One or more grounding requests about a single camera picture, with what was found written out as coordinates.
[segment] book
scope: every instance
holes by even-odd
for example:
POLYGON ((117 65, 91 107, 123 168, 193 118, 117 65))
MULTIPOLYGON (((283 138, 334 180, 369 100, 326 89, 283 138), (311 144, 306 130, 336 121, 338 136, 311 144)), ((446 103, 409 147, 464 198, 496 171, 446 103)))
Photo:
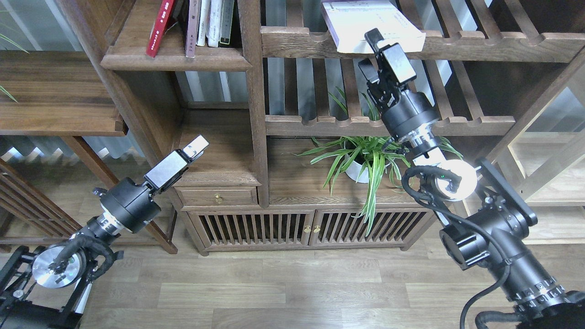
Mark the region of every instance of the book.
POLYGON ((242 47, 242 31, 240 30, 240 17, 238 11, 238 0, 234 1, 231 16, 226 18, 226 13, 222 17, 222 29, 219 35, 220 47, 241 48, 242 47))
POLYGON ((168 19, 173 12, 174 4, 175 0, 163 0, 160 5, 159 13, 150 32, 149 44, 146 47, 146 54, 150 57, 156 56, 159 52, 160 42, 163 39, 164 31, 167 29, 168 19))
POLYGON ((209 7, 211 0, 201 0, 201 10, 199 11, 199 29, 197 31, 197 46, 205 46, 205 36, 209 28, 209 7))
POLYGON ((388 0, 322 1, 321 9, 340 53, 371 54, 364 34, 374 28, 384 43, 399 43, 407 53, 422 51, 425 43, 425 33, 388 0))
POLYGON ((189 0, 187 35, 185 38, 185 57, 195 57, 195 45, 197 44, 197 31, 199 30, 200 13, 201 0, 189 0))
POLYGON ((223 0, 211 0, 209 7, 209 29, 207 30, 207 45, 219 46, 219 34, 221 31, 223 0))
POLYGON ((232 37, 233 5, 235 0, 223 0, 219 46, 229 46, 232 37))

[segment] wooden floor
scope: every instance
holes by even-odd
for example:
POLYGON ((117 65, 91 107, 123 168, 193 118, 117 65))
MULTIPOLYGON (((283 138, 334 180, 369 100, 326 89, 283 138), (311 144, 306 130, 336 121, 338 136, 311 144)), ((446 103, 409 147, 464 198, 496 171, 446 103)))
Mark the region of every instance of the wooden floor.
MULTIPOLYGON (((58 185, 62 193, 51 192, 52 199, 82 218, 90 216, 94 204, 75 201, 73 194, 89 198, 80 191, 99 182, 84 179, 76 167, 52 172, 54 184, 47 175, 43 181, 45 187, 58 185), (57 172, 73 173, 75 179, 59 178, 57 172), (58 195, 65 197, 55 200, 58 195)), ((439 229, 431 227, 407 252, 213 252, 202 257, 179 222, 178 255, 158 246, 124 248, 125 258, 94 284, 81 328, 457 328, 467 299, 494 280, 481 268, 462 272, 445 253, 439 229)), ((585 290, 585 245, 531 249, 568 290, 585 290)), ((0 255, 3 261, 7 257, 0 255)), ((30 299, 59 308, 70 292, 36 287, 30 299)), ((494 309, 511 311, 500 290, 476 303, 467 327, 475 328, 477 312, 494 309)))

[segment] cabinet door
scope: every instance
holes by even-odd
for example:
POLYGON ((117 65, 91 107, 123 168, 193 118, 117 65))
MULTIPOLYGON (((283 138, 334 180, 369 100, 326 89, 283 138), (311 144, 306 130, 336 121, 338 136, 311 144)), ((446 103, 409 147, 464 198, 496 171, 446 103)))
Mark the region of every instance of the cabinet door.
POLYGON ((206 250, 288 249, 308 245, 314 211, 189 213, 206 250))
POLYGON ((424 208, 380 209, 369 235, 359 210, 318 210, 309 239, 310 246, 394 246, 408 249, 433 222, 424 208))

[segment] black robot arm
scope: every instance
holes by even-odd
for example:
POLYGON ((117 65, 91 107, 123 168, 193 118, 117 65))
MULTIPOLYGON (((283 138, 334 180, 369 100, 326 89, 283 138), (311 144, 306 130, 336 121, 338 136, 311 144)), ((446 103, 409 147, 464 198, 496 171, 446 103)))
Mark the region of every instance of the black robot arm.
POLYGON ((486 159, 475 167, 462 160, 446 160, 431 128, 439 116, 426 96, 411 92, 406 83, 415 79, 399 44, 385 44, 377 29, 365 35, 378 64, 359 63, 368 95, 381 113, 390 135, 411 149, 414 167, 402 177, 402 186, 420 205, 434 211, 443 225, 441 241, 453 260, 466 270, 486 268, 496 282, 472 297, 464 306, 460 328, 469 307, 479 298, 502 288, 514 302, 510 314, 489 311, 476 317, 478 328, 486 323, 520 322, 519 329, 585 328, 585 293, 570 292, 551 276, 524 245, 528 228, 538 222, 536 214, 486 159), (477 182, 481 174, 485 185, 477 182), (418 191, 409 185, 418 177, 418 191), (458 201, 475 192, 482 200, 477 213, 462 218, 445 201, 458 201))

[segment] brass knob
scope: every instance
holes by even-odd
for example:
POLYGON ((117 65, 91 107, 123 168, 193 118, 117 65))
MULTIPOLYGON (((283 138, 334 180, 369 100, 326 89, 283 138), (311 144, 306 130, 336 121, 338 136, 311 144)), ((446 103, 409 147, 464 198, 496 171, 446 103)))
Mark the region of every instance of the brass knob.
POLYGON ((214 197, 215 197, 215 203, 217 203, 217 204, 223 203, 223 198, 219 194, 214 195, 214 197))

